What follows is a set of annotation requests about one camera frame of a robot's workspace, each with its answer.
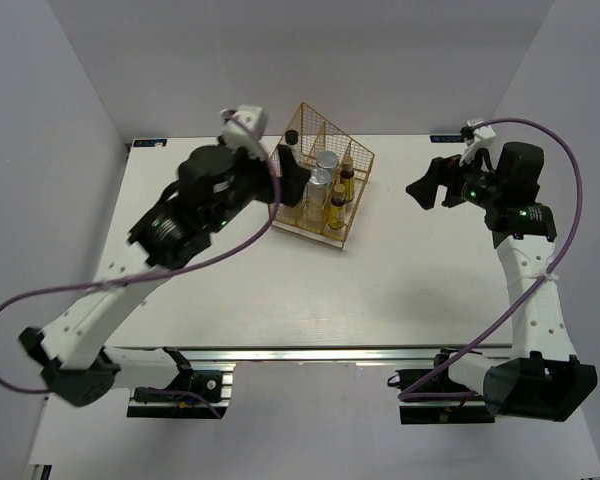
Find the white granule jar blue label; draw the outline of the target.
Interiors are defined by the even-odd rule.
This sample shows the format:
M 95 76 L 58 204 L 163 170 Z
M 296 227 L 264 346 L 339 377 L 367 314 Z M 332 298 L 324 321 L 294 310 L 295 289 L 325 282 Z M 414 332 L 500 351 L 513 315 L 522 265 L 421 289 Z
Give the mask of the white granule jar blue label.
M 321 168 L 314 168 L 306 185 L 307 218 L 312 222 L 320 222 L 323 205 L 331 185 L 331 174 Z

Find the small yellow label bottle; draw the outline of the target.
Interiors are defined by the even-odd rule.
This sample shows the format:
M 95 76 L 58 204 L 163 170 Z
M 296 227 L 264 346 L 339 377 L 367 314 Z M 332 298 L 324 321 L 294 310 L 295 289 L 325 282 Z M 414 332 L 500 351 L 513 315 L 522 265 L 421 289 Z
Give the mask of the small yellow label bottle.
M 345 155 L 341 162 L 340 183 L 345 190 L 345 200 L 351 203 L 355 198 L 355 170 L 353 159 Z

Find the dark sauce bottle red label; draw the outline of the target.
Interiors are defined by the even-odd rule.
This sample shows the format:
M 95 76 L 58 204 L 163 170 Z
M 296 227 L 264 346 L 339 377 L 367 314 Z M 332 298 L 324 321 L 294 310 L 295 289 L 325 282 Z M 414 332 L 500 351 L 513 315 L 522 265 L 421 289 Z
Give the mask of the dark sauce bottle red label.
M 284 142 L 291 148 L 297 148 L 300 145 L 300 135 L 295 129 L 288 129 L 284 133 Z

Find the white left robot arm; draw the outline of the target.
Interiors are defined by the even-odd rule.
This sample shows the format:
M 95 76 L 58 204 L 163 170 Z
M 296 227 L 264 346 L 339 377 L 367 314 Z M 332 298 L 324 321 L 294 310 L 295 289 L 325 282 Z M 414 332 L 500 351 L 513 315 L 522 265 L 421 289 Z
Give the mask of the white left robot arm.
M 211 236 L 253 201 L 297 205 L 310 178 L 292 150 L 277 148 L 281 173 L 244 148 L 195 149 L 177 178 L 131 228 L 127 245 L 110 267 L 126 279 L 91 288 L 58 319 L 19 336 L 42 368 L 48 390 L 75 407 L 112 389 L 156 389 L 179 399 L 194 389 L 190 362 L 173 347 L 124 349 L 106 342 L 170 273 L 183 269 L 211 245 Z

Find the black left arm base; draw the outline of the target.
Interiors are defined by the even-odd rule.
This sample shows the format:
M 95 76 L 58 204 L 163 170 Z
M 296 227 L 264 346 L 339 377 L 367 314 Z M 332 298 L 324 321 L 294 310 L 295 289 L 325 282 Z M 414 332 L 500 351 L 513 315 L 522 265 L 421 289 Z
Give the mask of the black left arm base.
M 164 352 L 175 361 L 178 375 L 166 387 L 135 389 L 127 408 L 128 418 L 221 420 L 224 374 L 221 370 L 196 370 L 177 349 Z

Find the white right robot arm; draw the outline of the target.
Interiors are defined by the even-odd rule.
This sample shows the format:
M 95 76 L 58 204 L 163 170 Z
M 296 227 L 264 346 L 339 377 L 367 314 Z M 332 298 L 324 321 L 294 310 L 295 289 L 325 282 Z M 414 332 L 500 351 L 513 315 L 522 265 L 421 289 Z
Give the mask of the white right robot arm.
M 433 159 L 407 193 L 426 210 L 445 188 L 443 206 L 470 203 L 485 212 L 485 224 L 504 271 L 512 328 L 508 360 L 477 352 L 442 350 L 433 370 L 408 386 L 402 400 L 479 396 L 492 416 L 563 422 L 597 385 L 594 366 L 577 356 L 564 324 L 557 280 L 557 230 L 551 209 L 539 202 L 544 152 L 535 145 L 508 142 L 496 164 L 479 148 L 469 160 L 460 155 Z

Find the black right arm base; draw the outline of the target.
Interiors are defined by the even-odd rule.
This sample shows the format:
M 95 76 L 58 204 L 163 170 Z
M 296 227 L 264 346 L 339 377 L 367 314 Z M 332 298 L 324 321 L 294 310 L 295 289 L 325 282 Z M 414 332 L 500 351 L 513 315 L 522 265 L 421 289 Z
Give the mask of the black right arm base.
M 433 360 L 437 367 L 457 349 L 443 348 Z M 403 368 L 387 380 L 387 387 L 405 390 L 432 369 Z M 482 425 L 495 423 L 481 396 L 453 382 L 445 371 L 430 379 L 415 392 L 416 398 L 400 401 L 401 425 Z

